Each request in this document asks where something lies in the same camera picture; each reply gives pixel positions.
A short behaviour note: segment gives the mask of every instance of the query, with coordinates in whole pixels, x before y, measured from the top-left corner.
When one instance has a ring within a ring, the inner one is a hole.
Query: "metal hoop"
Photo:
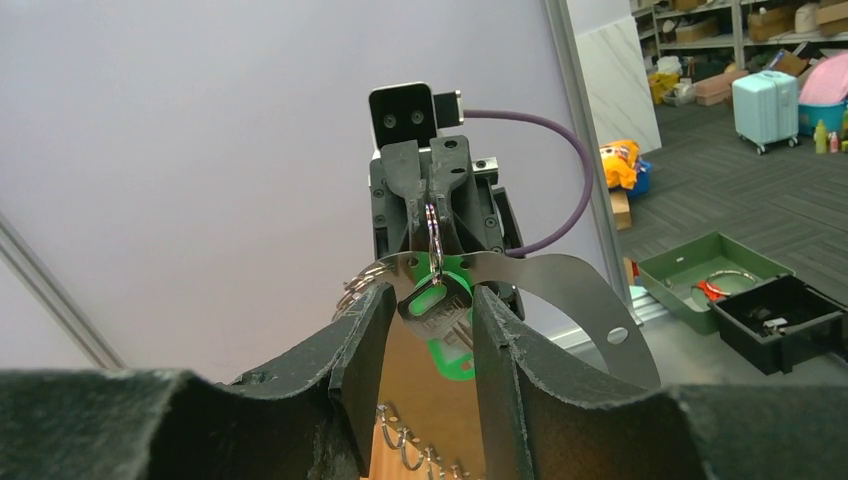
[[[415,465],[409,464],[409,457],[406,455],[406,439],[411,436],[411,433],[408,428],[403,428],[400,431],[400,459],[403,462],[403,466],[406,467],[407,470],[416,471],[421,468],[421,465],[424,463],[424,454],[418,452],[418,463]]]
[[[469,472],[464,472],[462,466],[457,464],[451,465],[451,472],[453,472],[453,478],[465,478],[471,475]]]
[[[436,207],[432,203],[424,206],[424,215],[427,219],[427,230],[430,233],[430,273],[433,275],[433,285],[442,283],[444,273],[445,257],[442,252],[442,237],[439,231],[439,217],[436,215]]]
[[[706,280],[704,280],[704,282],[705,282],[704,284],[705,284],[705,287],[707,288],[707,290],[715,293],[716,295],[721,295],[722,297],[727,297],[727,296],[731,295],[731,292],[725,292],[724,290],[721,290],[720,288],[718,288],[718,287],[716,287],[715,285],[712,284],[712,281],[714,279],[716,279],[718,277],[722,277],[724,275],[739,275],[741,277],[747,278],[748,280],[751,281],[751,283],[754,283],[754,284],[757,283],[757,279],[754,278],[754,276],[751,275],[748,272],[742,272],[740,270],[718,270],[716,272],[713,272],[709,277],[706,278]]]
[[[378,263],[366,270],[363,270],[359,275],[344,283],[345,292],[342,298],[336,303],[336,313],[333,315],[333,321],[339,319],[348,307],[362,297],[362,293],[383,273],[389,270],[389,266],[384,263]]]
[[[438,455],[434,457],[433,452],[435,452],[435,450],[436,449],[432,446],[424,449],[427,454],[427,480],[436,480],[436,478],[433,477],[433,460],[435,460],[436,464],[439,466],[439,480],[445,478],[445,469],[442,468],[442,457],[439,457]]]
[[[389,435],[389,426],[386,422],[386,410],[388,409],[389,407],[385,405],[377,405],[377,410],[380,412],[380,428],[383,430],[383,440],[386,441],[386,446],[388,446],[391,450],[397,450],[402,447],[405,442],[403,438],[403,430],[406,429],[398,432],[398,443],[395,444],[395,442],[392,441],[392,437]]]

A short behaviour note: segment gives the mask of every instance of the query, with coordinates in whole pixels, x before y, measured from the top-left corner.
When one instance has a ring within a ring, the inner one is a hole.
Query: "wire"
[[[580,157],[580,163],[583,165],[583,190],[580,192],[580,200],[577,201],[577,207],[575,207],[574,211],[568,217],[564,224],[559,227],[555,232],[548,235],[547,237],[539,240],[536,243],[531,245],[525,245],[519,248],[511,248],[506,251],[506,254],[510,257],[524,257],[528,254],[538,252],[539,250],[548,247],[552,243],[556,242],[566,233],[568,233],[574,225],[577,224],[577,221],[580,220],[580,217],[583,215],[583,212],[586,211],[586,207],[589,206],[589,200],[592,197],[592,185],[594,184],[594,175],[595,168],[592,164],[592,157],[589,155],[589,151],[586,150],[586,146],[583,145],[583,142],[577,138],[577,135],[559,123],[554,122],[553,120],[548,120],[544,117],[539,117],[537,115],[531,115],[529,113],[521,113],[521,112],[511,112],[508,110],[465,110],[464,112],[465,118],[488,118],[493,120],[515,120],[518,122],[526,122],[533,123],[535,125],[539,125],[554,132],[562,135],[568,143],[574,147],[574,150],[577,151],[577,155]]]

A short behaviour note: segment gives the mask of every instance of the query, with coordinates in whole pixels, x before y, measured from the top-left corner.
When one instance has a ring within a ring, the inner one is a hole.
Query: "black box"
[[[721,339],[766,375],[827,352],[845,355],[848,310],[802,280],[780,275],[710,304]]]

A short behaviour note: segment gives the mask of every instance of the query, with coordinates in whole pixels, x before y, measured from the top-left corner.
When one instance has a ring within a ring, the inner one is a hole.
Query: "gray carpet floor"
[[[631,200],[625,255],[643,260],[719,231],[848,304],[848,155],[817,155],[802,137],[758,156],[725,105],[663,105],[657,120],[663,148],[644,156],[651,191]]]

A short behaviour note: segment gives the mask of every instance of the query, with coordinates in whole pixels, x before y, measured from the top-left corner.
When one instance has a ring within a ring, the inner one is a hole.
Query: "light blue suitcase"
[[[798,145],[798,79],[766,70],[733,82],[733,116],[739,138],[766,153],[771,143]]]

